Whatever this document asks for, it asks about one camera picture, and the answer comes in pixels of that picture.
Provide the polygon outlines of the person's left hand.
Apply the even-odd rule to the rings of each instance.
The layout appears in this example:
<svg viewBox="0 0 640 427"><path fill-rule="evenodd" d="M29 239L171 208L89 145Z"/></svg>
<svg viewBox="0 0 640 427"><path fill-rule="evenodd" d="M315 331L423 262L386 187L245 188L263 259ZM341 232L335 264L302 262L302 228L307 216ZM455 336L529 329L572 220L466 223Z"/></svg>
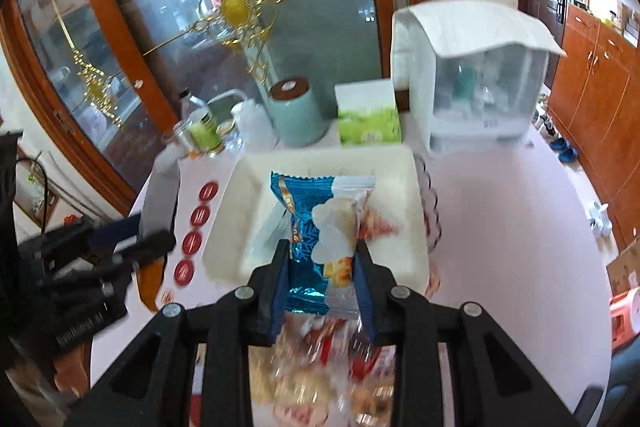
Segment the person's left hand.
<svg viewBox="0 0 640 427"><path fill-rule="evenodd" d="M88 360L89 343L81 343L74 350L53 361L54 382L60 392L70 392L82 398L90 389Z"/></svg>

